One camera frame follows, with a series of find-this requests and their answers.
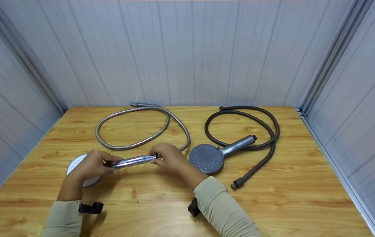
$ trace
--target corrugated wall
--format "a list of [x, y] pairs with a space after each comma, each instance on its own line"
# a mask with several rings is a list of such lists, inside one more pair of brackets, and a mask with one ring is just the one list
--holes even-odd
[[299, 106], [353, 0], [0, 0], [67, 106]]
[[0, 186], [59, 116], [0, 38]]
[[375, 1], [309, 122], [375, 219]]

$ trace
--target shower head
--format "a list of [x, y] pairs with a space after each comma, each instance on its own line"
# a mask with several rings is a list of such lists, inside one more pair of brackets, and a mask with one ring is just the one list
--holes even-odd
[[219, 148], [210, 144], [200, 144], [192, 149], [189, 154], [189, 162], [205, 174], [212, 174], [221, 169], [224, 158], [237, 150], [253, 144], [255, 135], [249, 135], [226, 147]]

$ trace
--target wood grain surface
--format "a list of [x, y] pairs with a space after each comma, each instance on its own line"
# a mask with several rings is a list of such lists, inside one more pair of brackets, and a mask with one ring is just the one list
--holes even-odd
[[[102, 149], [94, 128], [103, 117], [128, 107], [70, 108], [0, 188], [0, 236], [38, 236], [55, 201], [69, 162], [90, 149]], [[188, 128], [192, 144], [211, 144], [204, 133], [212, 107], [167, 107]], [[268, 150], [239, 152], [225, 160], [215, 177], [225, 185], [254, 220], [263, 236], [371, 236], [293, 107], [264, 107], [277, 118], [281, 135], [272, 160], [236, 192], [233, 180], [241, 177]], [[248, 111], [266, 123], [258, 111]], [[110, 144], [128, 145], [152, 135], [165, 121], [157, 111], [138, 111], [115, 117], [101, 128]], [[222, 115], [213, 120], [210, 133], [228, 143], [269, 135], [248, 118]], [[131, 157], [147, 154], [159, 142], [181, 146], [185, 135], [173, 120], [160, 137], [133, 150], [108, 152]], [[192, 218], [187, 207], [192, 192], [182, 180], [153, 164], [121, 169], [84, 189], [83, 201], [104, 203], [103, 213], [85, 215], [82, 236], [217, 236], [202, 216]]]

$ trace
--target coiled hose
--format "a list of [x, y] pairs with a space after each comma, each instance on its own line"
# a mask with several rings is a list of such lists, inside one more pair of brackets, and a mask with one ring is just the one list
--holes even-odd
[[[247, 114], [245, 112], [241, 112], [241, 111], [235, 111], [235, 110], [238, 110], [238, 109], [249, 109], [249, 110], [255, 110], [255, 111], [259, 111], [259, 112], [262, 112], [264, 114], [266, 114], [268, 117], [270, 117], [270, 119], [272, 120], [272, 122], [274, 123], [274, 126], [275, 126], [275, 133], [272, 131], [272, 129], [270, 128], [270, 126], [268, 126], [266, 123], [264, 123], [262, 120], [260, 120], [259, 118], [253, 116], [253, 115], [250, 115], [250, 114]], [[273, 156], [274, 152], [275, 152], [275, 144], [276, 144], [276, 140], [278, 139], [278, 137], [280, 136], [280, 126], [278, 125], [278, 122], [277, 120], [275, 119], [275, 117], [268, 111], [262, 109], [262, 108], [259, 108], [259, 107], [255, 107], [255, 106], [230, 106], [230, 107], [219, 107], [219, 111], [212, 114], [208, 119], [207, 121], [205, 122], [205, 126], [204, 126], [204, 130], [205, 130], [205, 134], [207, 135], [207, 137], [213, 141], [215, 144], [218, 144], [220, 146], [227, 146], [228, 144], [227, 143], [224, 143], [222, 141], [219, 141], [217, 140], [216, 138], [214, 138], [211, 134], [210, 134], [210, 131], [208, 130], [208, 127], [210, 126], [210, 122], [217, 116], [221, 115], [221, 114], [237, 114], [237, 115], [241, 115], [241, 116], [244, 116], [244, 117], [247, 117], [247, 118], [250, 118], [251, 120], [254, 120], [255, 122], [259, 123], [261, 126], [263, 126], [269, 133], [270, 135], [270, 140], [264, 142], [263, 144], [260, 144], [260, 145], [254, 145], [254, 146], [248, 146], [248, 147], [245, 147], [243, 148], [242, 150], [261, 150], [265, 147], [268, 147], [268, 146], [271, 146], [271, 149], [270, 151], [268, 152], [268, 155], [266, 155], [266, 157], [264, 159], [262, 159], [259, 163], [257, 163], [253, 168], [251, 168], [251, 170], [249, 170], [243, 177], [241, 178], [238, 178], [236, 179], [235, 181], [233, 181], [233, 183], [230, 185], [231, 186], [231, 189], [233, 190], [236, 190], [240, 187], [242, 187], [245, 182], [250, 178], [252, 177], [252, 175], [257, 172], [260, 168], [262, 168], [270, 159], [271, 157]]]
[[[179, 120], [179, 118], [176, 117], [172, 112], [168, 111], [165, 108], [157, 106], [157, 105], [141, 104], [141, 103], [138, 103], [138, 102], [132, 102], [130, 105], [132, 107], [135, 107], [135, 108], [128, 109], [128, 110], [125, 110], [125, 111], [120, 111], [120, 112], [117, 112], [117, 113], [114, 113], [114, 114], [110, 114], [107, 117], [103, 118], [97, 124], [97, 127], [95, 127], [95, 136], [97, 137], [97, 140], [101, 143], [101, 145], [103, 145], [105, 148], [108, 148], [110, 150], [129, 150], [129, 149], [133, 149], [135, 147], [139, 147], [140, 145], [143, 145], [145, 143], [148, 143], [148, 142], [154, 140], [155, 138], [157, 138], [158, 136], [160, 136], [167, 129], [168, 124], [170, 123], [170, 117], [172, 117], [176, 121], [176, 123], [178, 123], [180, 125], [180, 127], [183, 129], [183, 132], [185, 132], [185, 135], [186, 135], [186, 143], [182, 147], [180, 147], [179, 150], [183, 151], [189, 146], [189, 144], [190, 144], [189, 131], [184, 126], [184, 124], [181, 122], [181, 120]], [[166, 116], [166, 121], [165, 121], [164, 126], [162, 126], [162, 128], [158, 132], [156, 132], [154, 135], [152, 135], [151, 137], [149, 137], [147, 139], [144, 139], [142, 141], [139, 141], [135, 144], [126, 145], [126, 146], [110, 145], [101, 138], [100, 128], [107, 120], [109, 120], [113, 117], [119, 116], [121, 114], [127, 114], [127, 113], [130, 113], [130, 112], [141, 111], [141, 110], [155, 110], [155, 111], [160, 111], [160, 112], [164, 113], [165, 116]]]

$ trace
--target beige sleeve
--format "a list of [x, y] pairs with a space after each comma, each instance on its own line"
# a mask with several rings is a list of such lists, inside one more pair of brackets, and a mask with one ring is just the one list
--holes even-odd
[[214, 177], [202, 181], [193, 192], [199, 210], [222, 237], [260, 237], [254, 222]]
[[43, 237], [79, 237], [82, 214], [78, 208], [81, 201], [55, 201], [44, 226]]

